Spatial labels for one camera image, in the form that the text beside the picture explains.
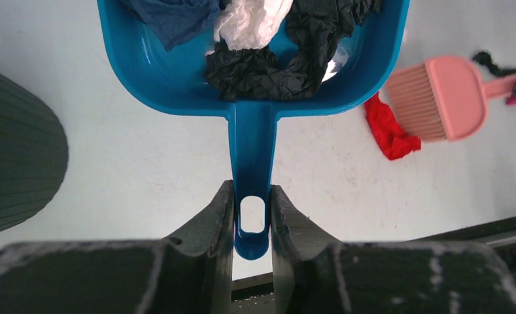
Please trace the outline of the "blue dustpan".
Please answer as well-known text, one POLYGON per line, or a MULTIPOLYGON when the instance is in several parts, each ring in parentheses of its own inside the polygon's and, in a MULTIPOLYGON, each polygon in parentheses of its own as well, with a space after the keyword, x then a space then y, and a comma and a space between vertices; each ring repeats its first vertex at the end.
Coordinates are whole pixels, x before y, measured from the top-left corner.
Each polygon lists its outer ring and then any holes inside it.
POLYGON ((230 50, 205 31, 167 49, 163 1, 99 1, 103 40, 126 90, 157 111, 228 121, 235 199, 268 202, 277 122, 338 114, 393 70, 408 1, 295 1, 271 43, 230 50))

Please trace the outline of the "small dark blue scrap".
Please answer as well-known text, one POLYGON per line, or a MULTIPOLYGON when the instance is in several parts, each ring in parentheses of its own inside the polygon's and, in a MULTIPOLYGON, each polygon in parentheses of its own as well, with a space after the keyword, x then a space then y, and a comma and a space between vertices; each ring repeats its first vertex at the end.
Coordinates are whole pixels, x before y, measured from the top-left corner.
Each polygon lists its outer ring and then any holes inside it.
POLYGON ((231 51, 218 43, 206 58, 203 77, 224 101, 312 97, 339 43, 371 14, 379 14, 382 6, 382 1, 294 1, 285 27, 297 49, 231 51))

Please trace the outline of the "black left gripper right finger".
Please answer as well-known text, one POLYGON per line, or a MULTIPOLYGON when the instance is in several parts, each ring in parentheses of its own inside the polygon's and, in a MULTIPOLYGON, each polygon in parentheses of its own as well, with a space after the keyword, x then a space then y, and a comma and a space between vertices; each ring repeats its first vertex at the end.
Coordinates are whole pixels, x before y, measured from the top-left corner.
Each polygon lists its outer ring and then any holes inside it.
POLYGON ((471 241, 342 242, 270 192, 277 313, 516 313, 516 283, 471 241))

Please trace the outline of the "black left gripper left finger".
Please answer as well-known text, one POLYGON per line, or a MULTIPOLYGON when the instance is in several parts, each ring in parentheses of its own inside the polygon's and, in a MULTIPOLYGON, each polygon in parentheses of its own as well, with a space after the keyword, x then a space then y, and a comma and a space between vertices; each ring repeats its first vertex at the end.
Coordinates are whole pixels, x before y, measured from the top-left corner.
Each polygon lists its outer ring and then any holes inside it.
POLYGON ((234 187, 161 239, 13 243, 0 313, 228 313, 234 187))

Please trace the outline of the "pink hand brush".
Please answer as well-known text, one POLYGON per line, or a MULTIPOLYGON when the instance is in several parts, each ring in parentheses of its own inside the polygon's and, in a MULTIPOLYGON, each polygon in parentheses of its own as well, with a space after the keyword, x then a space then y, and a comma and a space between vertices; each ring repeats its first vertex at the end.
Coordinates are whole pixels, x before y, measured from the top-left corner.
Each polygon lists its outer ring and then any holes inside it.
POLYGON ((438 56, 393 71, 385 93, 401 127, 421 141, 458 141, 477 132, 489 101, 511 96, 516 74, 483 81, 478 68, 458 56, 438 56))

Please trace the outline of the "large dark blue scrap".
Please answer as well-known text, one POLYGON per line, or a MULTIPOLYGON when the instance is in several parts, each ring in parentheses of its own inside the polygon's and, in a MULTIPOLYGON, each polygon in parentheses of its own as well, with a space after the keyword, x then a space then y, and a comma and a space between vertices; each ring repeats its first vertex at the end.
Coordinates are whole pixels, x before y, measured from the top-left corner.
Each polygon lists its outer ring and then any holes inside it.
POLYGON ((153 31, 166 51, 212 29, 221 11, 221 2, 210 0, 127 0, 120 3, 153 31))

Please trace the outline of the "white paper scrap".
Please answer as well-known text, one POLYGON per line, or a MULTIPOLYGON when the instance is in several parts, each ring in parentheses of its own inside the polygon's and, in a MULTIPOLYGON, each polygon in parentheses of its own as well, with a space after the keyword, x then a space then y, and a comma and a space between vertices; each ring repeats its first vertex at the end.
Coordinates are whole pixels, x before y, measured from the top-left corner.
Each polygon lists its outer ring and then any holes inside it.
POLYGON ((277 34, 292 0, 234 0, 215 20, 213 39, 228 50, 258 50, 277 34))

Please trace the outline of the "red paper scrap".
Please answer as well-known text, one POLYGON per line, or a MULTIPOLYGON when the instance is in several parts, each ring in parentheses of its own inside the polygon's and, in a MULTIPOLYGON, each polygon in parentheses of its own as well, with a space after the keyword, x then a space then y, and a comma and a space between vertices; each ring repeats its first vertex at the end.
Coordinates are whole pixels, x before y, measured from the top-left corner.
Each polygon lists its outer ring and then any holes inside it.
POLYGON ((390 106, 381 101, 379 92, 364 103, 364 109, 373 138, 388 160, 401 159, 422 148, 421 140, 401 127, 390 106))

